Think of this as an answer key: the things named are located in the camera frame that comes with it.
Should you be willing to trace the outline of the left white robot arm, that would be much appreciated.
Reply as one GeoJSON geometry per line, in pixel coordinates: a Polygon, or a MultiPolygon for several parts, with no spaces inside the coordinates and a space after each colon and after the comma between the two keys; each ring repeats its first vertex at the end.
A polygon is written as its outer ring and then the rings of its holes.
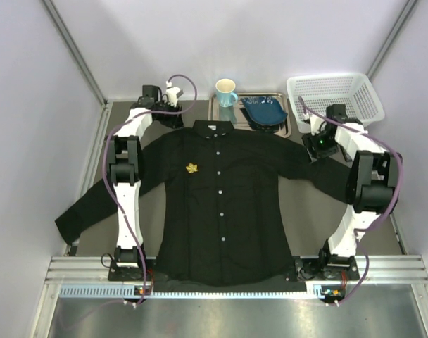
{"type": "Polygon", "coordinates": [[[143,96],[131,107],[127,120],[114,130],[106,142],[103,155],[103,177],[111,182],[109,196],[118,207],[118,239],[108,280],[116,282],[142,281],[146,277],[144,243],[139,225],[139,190],[144,176],[141,138],[153,122],[153,114],[169,112],[178,118],[178,99],[182,90],[171,81],[165,92],[152,93],[143,87],[143,96]]]}

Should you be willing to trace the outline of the black button shirt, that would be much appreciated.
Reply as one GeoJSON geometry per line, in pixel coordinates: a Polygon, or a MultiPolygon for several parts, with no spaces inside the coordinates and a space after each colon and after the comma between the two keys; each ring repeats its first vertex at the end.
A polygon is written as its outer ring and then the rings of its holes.
{"type": "Polygon", "coordinates": [[[163,241],[156,270],[173,280],[216,287],[296,279],[279,207],[279,179],[307,180],[345,201],[349,168],[311,162],[305,148],[274,134],[197,120],[143,150],[139,193],[165,185],[163,241]],[[189,174],[186,166],[198,165],[189,174]]]}

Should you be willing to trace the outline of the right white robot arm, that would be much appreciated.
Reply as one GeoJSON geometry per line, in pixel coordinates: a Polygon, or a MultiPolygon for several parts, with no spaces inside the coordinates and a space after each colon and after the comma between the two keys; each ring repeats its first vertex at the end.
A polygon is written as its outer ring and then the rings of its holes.
{"type": "Polygon", "coordinates": [[[314,163],[341,151],[352,162],[344,188],[346,211],[338,228],[326,240],[314,265],[315,273],[332,271],[345,275],[353,267],[364,235],[378,227],[393,211],[401,189],[401,156],[368,134],[357,118],[346,115],[343,104],[328,106],[325,115],[303,108],[310,132],[303,145],[314,163]]]}

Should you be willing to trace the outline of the gold brooch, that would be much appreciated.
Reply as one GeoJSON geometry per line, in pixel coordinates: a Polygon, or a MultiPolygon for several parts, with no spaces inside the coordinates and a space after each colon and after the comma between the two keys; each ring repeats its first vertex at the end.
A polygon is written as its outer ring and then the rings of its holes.
{"type": "Polygon", "coordinates": [[[194,163],[189,163],[185,168],[189,174],[194,174],[194,173],[197,173],[199,171],[198,165],[194,164],[194,163]]]}

